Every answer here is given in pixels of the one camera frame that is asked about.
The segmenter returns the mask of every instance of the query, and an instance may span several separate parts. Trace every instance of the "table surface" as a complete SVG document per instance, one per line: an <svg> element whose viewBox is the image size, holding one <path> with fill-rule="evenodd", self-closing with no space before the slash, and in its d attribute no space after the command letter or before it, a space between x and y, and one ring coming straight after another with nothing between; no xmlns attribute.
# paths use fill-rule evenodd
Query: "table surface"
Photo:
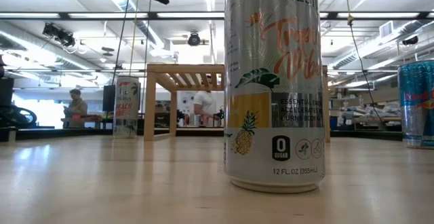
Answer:
<svg viewBox="0 0 434 224"><path fill-rule="evenodd" d="M277 195L230 184L222 141L0 144L0 223L433 223L434 151L333 138L319 189Z"/></svg>

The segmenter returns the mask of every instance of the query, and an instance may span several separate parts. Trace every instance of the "can label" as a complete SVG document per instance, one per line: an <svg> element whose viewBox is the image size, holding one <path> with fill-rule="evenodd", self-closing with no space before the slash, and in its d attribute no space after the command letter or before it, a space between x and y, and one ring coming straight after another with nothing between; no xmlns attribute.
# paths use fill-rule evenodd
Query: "can label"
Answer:
<svg viewBox="0 0 434 224"><path fill-rule="evenodd" d="M137 136L138 96L139 81L137 77L119 77L117 79L113 126L115 138L135 138Z"/></svg>
<svg viewBox="0 0 434 224"><path fill-rule="evenodd" d="M264 184L325 175L317 0L226 0L226 173Z"/></svg>
<svg viewBox="0 0 434 224"><path fill-rule="evenodd" d="M403 142L434 148L434 62L405 64L398 70Z"/></svg>

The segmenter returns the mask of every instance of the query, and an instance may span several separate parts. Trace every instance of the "man in white shirt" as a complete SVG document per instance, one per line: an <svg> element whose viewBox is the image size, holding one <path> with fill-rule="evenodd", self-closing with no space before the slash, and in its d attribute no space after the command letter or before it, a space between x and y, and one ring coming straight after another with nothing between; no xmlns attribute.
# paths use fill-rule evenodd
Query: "man in white shirt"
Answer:
<svg viewBox="0 0 434 224"><path fill-rule="evenodd" d="M212 79L207 76L208 83L212 84ZM212 96L211 91L198 91L193 100L195 106L195 115L202 115L202 120L205 125L208 125L208 120L214 117L217 113L216 100Z"/></svg>

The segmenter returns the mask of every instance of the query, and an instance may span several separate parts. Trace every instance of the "blue and silver can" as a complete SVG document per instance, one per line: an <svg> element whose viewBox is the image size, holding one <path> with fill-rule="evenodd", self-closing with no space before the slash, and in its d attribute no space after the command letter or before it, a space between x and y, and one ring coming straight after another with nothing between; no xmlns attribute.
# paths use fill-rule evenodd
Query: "blue and silver can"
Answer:
<svg viewBox="0 0 434 224"><path fill-rule="evenodd" d="M434 61L401 65L398 82L404 145L434 149Z"/></svg>

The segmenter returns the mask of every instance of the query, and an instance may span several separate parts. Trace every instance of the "0 sugar logo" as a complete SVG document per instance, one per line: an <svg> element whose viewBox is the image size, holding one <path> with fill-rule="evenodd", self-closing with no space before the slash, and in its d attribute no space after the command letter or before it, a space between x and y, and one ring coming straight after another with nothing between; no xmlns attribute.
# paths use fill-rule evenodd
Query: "0 sugar logo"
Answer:
<svg viewBox="0 0 434 224"><path fill-rule="evenodd" d="M273 137L273 159L286 161L291 158L290 138L287 136Z"/></svg>

